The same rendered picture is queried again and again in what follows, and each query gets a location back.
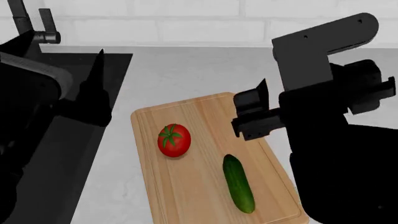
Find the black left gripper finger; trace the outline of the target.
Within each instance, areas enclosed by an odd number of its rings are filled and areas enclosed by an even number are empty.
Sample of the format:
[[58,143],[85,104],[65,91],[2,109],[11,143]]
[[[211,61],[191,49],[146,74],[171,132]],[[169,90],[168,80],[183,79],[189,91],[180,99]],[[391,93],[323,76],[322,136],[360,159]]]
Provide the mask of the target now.
[[99,127],[110,123],[109,93],[104,89],[104,50],[97,54],[90,74],[79,86],[75,100],[60,100],[60,115]]

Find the black kitchen sink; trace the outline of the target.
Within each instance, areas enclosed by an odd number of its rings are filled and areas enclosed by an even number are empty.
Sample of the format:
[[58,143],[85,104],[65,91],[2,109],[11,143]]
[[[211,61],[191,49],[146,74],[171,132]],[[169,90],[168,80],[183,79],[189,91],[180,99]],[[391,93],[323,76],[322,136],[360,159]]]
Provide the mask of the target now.
[[[113,110],[133,54],[104,54],[104,89]],[[95,54],[44,54],[42,61],[66,68],[74,100]],[[55,117],[16,187],[15,209],[0,224],[70,224],[105,128]]]

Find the dark metal faucet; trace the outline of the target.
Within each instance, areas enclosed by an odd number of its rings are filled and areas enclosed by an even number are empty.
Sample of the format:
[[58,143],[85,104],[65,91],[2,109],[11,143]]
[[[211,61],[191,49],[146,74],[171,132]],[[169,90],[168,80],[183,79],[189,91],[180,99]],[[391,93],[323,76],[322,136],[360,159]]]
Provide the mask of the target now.
[[61,35],[55,27],[50,9],[39,9],[40,18],[42,20],[44,31],[35,31],[25,8],[23,0],[7,0],[12,18],[19,34],[26,31],[34,31],[34,42],[39,44],[60,44]]

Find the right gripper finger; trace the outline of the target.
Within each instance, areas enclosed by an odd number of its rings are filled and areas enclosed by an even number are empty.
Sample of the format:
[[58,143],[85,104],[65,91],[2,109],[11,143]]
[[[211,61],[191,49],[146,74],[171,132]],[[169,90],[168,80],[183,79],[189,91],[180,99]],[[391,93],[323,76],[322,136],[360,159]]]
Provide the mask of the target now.
[[245,141],[263,138],[273,130],[284,127],[280,118],[280,108],[240,115],[232,120],[231,125],[235,136],[239,138],[242,134]]
[[233,96],[237,115],[269,110],[269,91],[264,78],[254,89],[242,91]]

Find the green cucumber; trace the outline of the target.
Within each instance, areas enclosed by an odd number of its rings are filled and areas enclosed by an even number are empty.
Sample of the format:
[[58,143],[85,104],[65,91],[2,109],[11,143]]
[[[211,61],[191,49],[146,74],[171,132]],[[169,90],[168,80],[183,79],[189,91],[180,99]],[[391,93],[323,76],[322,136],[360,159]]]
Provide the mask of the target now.
[[242,163],[231,154],[223,158],[223,173],[235,206],[244,213],[255,211],[255,201]]

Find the wooden cutting board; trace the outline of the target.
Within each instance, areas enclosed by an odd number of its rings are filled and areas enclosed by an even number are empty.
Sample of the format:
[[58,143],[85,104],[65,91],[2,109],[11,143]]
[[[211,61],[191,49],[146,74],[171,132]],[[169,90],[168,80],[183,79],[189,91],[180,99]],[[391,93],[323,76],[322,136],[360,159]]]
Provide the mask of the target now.
[[[265,139],[235,136],[233,93],[136,110],[131,124],[154,224],[309,224],[284,168]],[[188,151],[178,158],[161,153],[157,138],[168,124],[191,134]],[[236,208],[224,178],[227,154],[240,160],[256,209]]]

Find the red tomato with green stem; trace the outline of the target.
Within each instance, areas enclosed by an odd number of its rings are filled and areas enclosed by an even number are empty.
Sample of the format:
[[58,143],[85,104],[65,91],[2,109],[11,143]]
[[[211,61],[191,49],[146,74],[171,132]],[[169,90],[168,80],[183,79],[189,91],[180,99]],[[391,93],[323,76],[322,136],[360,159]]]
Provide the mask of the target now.
[[158,148],[168,157],[179,157],[185,154],[191,145],[191,135],[181,124],[168,124],[160,131],[157,138]]

